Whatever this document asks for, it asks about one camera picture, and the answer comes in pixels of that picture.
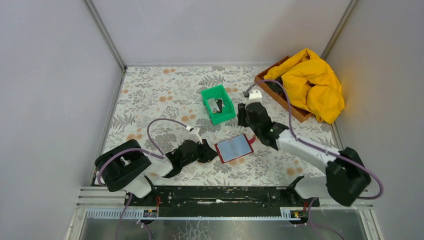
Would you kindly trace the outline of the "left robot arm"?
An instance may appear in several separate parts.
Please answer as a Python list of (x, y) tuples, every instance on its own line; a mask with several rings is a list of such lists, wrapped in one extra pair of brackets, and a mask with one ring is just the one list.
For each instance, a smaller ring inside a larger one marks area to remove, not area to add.
[(206, 139), (200, 142), (185, 140), (164, 156), (154, 156), (131, 139), (99, 156), (94, 165), (98, 170), (97, 182), (109, 192), (125, 190), (133, 194), (144, 206), (155, 200), (153, 185), (148, 174), (172, 178), (184, 167), (194, 163), (209, 163), (218, 156)]

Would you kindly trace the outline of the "black VIP credit card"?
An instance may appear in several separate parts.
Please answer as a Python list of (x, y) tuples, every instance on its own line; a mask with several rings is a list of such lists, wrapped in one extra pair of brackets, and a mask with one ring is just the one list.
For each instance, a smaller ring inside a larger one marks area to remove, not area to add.
[(221, 114), (222, 111), (223, 111), (223, 107), (224, 107), (223, 100), (222, 99), (215, 99), (215, 105), (214, 105), (212, 112), (214, 114)]

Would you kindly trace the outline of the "grey credit card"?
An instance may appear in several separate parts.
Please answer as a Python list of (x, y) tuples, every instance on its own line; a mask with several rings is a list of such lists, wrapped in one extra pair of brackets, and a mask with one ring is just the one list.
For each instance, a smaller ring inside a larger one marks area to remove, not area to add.
[(217, 104), (217, 101), (214, 98), (209, 98), (207, 100), (207, 103), (209, 105), (209, 109), (211, 110), (211, 112), (213, 114), (220, 112), (220, 107), (219, 107), (219, 105)]

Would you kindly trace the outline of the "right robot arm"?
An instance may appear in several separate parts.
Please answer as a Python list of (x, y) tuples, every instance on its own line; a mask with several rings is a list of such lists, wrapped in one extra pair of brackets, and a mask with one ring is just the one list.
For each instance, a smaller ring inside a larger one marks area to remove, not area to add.
[(263, 145), (298, 157), (323, 173), (303, 176), (290, 184), (292, 189), (287, 191), (286, 198), (293, 206), (301, 205), (306, 199), (331, 198), (349, 207), (371, 183), (370, 175), (352, 148), (325, 148), (311, 140), (295, 138), (288, 126), (271, 120), (260, 102), (238, 104), (237, 120), (239, 126), (250, 128)]

